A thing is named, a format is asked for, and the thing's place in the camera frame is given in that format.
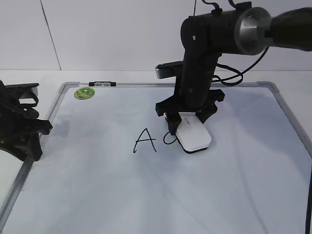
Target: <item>green sticker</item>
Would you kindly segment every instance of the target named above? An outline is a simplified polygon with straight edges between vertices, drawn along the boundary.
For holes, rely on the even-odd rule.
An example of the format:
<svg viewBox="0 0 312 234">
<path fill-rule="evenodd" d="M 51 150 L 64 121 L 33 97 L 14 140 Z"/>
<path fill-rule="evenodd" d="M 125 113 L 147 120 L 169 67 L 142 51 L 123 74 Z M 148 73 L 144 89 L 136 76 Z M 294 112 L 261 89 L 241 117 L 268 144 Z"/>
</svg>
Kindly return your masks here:
<svg viewBox="0 0 312 234">
<path fill-rule="evenodd" d="M 79 100 L 86 100 L 86 99 L 92 98 L 94 94 L 96 94 L 96 91 L 93 88 L 85 87 L 85 88 L 78 89 L 75 92 L 74 97 Z"/>
</svg>

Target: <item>white wall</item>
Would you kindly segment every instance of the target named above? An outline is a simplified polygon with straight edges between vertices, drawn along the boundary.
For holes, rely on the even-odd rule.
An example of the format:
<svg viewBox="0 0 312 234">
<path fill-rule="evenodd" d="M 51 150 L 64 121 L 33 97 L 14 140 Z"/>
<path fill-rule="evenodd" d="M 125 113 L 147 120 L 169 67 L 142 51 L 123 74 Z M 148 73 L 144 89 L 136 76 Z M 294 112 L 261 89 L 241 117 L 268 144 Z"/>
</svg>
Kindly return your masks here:
<svg viewBox="0 0 312 234">
<path fill-rule="evenodd" d="M 42 2 L 62 70 L 151 71 L 159 63 L 181 60 L 180 26 L 194 5 L 194 0 Z M 198 14 L 212 9 L 197 2 Z M 227 0 L 217 2 L 232 9 Z M 275 16 L 312 6 L 312 0 L 253 0 L 253 5 Z M 1 0 L 0 22 L 0 69 L 59 69 L 40 0 Z M 255 59 L 224 55 L 220 62 L 243 70 Z M 254 70 L 312 70 L 311 60 L 312 53 L 271 48 Z"/>
<path fill-rule="evenodd" d="M 39 0 L 0 1 L 0 69 L 59 69 Z"/>
<path fill-rule="evenodd" d="M 224 10 L 227 0 L 217 1 Z M 181 60 L 180 26 L 194 0 L 43 0 L 63 70 L 153 70 Z M 312 0 L 253 0 L 271 15 L 312 6 Z M 197 0 L 198 13 L 211 6 Z M 224 55 L 240 70 L 256 57 Z M 312 53 L 272 48 L 254 70 L 312 70 Z"/>
</svg>

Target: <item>wire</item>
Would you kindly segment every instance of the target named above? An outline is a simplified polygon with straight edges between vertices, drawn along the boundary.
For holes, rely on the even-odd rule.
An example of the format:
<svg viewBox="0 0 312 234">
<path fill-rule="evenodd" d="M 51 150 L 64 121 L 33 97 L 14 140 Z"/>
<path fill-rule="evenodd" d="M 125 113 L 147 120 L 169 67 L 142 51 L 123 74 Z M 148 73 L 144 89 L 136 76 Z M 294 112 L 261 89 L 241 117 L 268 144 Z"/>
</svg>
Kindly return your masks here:
<svg viewBox="0 0 312 234">
<path fill-rule="evenodd" d="M 195 0 L 195 3 L 194 3 L 194 14 L 193 14 L 193 16 L 195 16 L 195 13 L 196 13 L 196 4 L 197 4 L 197 0 Z"/>
<path fill-rule="evenodd" d="M 233 2 L 233 0 L 229 0 L 229 4 L 230 4 L 232 7 L 236 8 L 236 4 Z"/>
<path fill-rule="evenodd" d="M 203 3 L 205 3 L 205 4 L 207 4 L 207 5 L 212 5 L 212 6 L 214 6 L 214 8 L 216 9 L 216 10 L 219 10 L 220 9 L 220 6 L 218 5 L 218 3 L 216 3 L 216 2 L 206 2 L 205 0 L 201 0 Z"/>
<path fill-rule="evenodd" d="M 243 72 L 239 72 L 238 70 L 230 67 L 230 66 L 227 66 L 227 65 L 223 65 L 223 64 L 217 64 L 217 67 L 221 67 L 221 68 L 224 68 L 224 69 L 227 69 L 227 70 L 230 70 L 232 72 L 236 72 L 237 75 L 235 76 L 232 76 L 232 77 L 228 77 L 228 78 L 224 78 L 224 79 L 219 79 L 218 77 L 214 77 L 214 78 L 217 78 L 218 80 L 213 80 L 212 82 L 225 82 L 227 80 L 231 80 L 231 79 L 234 79 L 236 77 L 241 77 L 243 74 L 245 74 L 246 72 L 250 71 L 251 69 L 253 69 L 262 59 L 263 57 L 266 55 L 266 53 L 268 52 L 269 50 L 269 47 L 265 48 L 265 50 L 263 51 L 262 55 L 256 60 L 256 62 L 254 62 L 249 68 L 247 68 L 245 71 Z"/>
<path fill-rule="evenodd" d="M 309 193 L 308 193 L 305 234 L 310 234 L 311 212 L 312 212 L 312 170 L 311 170 L 310 186 L 309 186 Z"/>
</svg>

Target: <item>black robotic arm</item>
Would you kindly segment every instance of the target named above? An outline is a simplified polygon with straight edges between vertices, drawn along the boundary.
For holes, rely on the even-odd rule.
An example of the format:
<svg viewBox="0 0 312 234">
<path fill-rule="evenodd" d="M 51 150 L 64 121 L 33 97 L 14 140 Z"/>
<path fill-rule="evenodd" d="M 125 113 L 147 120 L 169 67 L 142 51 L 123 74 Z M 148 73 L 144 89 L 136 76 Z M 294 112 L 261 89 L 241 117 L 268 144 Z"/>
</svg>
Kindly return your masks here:
<svg viewBox="0 0 312 234">
<path fill-rule="evenodd" d="M 233 11 L 216 8 L 187 18 L 181 40 L 184 60 L 156 67 L 159 78 L 176 76 L 174 95 L 156 104 L 172 135 L 181 122 L 179 112 L 195 112 L 202 123 L 217 112 L 215 101 L 223 101 L 224 93 L 210 86 L 222 54 L 257 55 L 268 46 L 312 51 L 312 8 L 274 18 L 264 8 L 252 8 L 251 2 L 239 3 Z"/>
</svg>

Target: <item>whiteboard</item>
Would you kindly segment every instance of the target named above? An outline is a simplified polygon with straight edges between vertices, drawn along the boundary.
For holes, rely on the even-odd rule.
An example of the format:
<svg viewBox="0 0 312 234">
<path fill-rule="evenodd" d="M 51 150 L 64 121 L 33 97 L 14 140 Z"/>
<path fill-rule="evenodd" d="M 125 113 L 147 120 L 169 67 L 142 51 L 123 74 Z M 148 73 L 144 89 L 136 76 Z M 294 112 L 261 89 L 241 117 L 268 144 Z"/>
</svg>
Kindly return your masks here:
<svg viewBox="0 0 312 234">
<path fill-rule="evenodd" d="M 76 89 L 3 234 L 304 232 L 311 157 L 269 89 L 222 88 L 212 143 L 192 155 L 162 142 L 155 103 L 172 87 L 96 88 L 88 100 Z M 134 154 L 145 128 L 157 152 L 144 141 Z"/>
</svg>

